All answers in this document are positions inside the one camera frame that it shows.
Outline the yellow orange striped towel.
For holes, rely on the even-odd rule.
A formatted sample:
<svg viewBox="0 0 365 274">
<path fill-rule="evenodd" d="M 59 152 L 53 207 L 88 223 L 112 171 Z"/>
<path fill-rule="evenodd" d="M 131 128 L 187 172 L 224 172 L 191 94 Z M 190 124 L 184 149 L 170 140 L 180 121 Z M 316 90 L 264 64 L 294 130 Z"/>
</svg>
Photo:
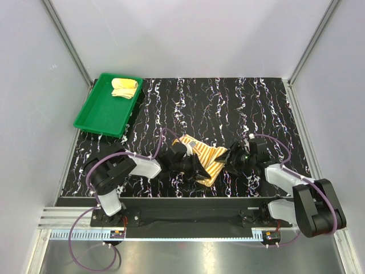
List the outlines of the yellow orange striped towel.
<svg viewBox="0 0 365 274">
<path fill-rule="evenodd" d="M 224 164 L 217 162 L 216 158 L 221 156 L 228 149 L 225 147 L 209 146 L 190 135 L 183 135 L 179 140 L 185 145 L 190 145 L 192 142 L 194 143 L 191 151 L 198 156 L 200 163 L 210 176 L 210 179 L 196 179 L 196 181 L 203 186 L 211 187 L 224 167 Z"/>
</svg>

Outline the yellow cream towel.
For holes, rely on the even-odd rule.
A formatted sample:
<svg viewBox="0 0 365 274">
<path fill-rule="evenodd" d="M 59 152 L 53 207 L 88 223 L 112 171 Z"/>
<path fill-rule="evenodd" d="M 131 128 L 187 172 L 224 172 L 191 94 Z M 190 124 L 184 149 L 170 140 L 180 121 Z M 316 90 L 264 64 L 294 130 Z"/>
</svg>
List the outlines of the yellow cream towel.
<svg viewBox="0 0 365 274">
<path fill-rule="evenodd" d="M 112 96 L 132 99 L 138 88 L 138 82 L 133 79 L 114 78 L 112 84 Z"/>
</svg>

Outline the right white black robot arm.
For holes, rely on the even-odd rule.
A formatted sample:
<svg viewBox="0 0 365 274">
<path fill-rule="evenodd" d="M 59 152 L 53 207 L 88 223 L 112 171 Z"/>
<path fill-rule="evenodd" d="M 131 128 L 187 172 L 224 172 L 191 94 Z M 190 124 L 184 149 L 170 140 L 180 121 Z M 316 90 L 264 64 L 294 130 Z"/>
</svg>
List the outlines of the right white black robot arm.
<svg viewBox="0 0 365 274">
<path fill-rule="evenodd" d="M 215 158 L 235 175 L 254 172 L 275 185 L 293 200 L 276 198 L 259 211 L 260 222 L 272 226 L 278 220 L 296 225 L 308 238 L 346 228 L 347 220 L 332 183 L 327 179 L 308 178 L 271 159 L 265 140 L 252 139 L 246 144 L 234 142 Z"/>
</svg>

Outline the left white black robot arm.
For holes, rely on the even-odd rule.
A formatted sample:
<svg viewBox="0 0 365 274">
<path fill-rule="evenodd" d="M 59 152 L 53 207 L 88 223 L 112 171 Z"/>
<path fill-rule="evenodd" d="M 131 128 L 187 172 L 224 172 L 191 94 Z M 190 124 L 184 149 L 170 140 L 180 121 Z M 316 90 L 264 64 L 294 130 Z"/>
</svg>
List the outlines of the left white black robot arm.
<svg viewBox="0 0 365 274">
<path fill-rule="evenodd" d="M 147 179 L 182 174 L 188 180 L 211 179 L 190 145 L 177 142 L 157 155 L 147 157 L 126 150 L 114 143 L 103 152 L 93 154 L 86 161 L 83 171 L 97 205 L 103 211 L 103 219 L 111 226 L 123 220 L 125 208 L 119 200 L 117 187 L 130 176 Z"/>
</svg>

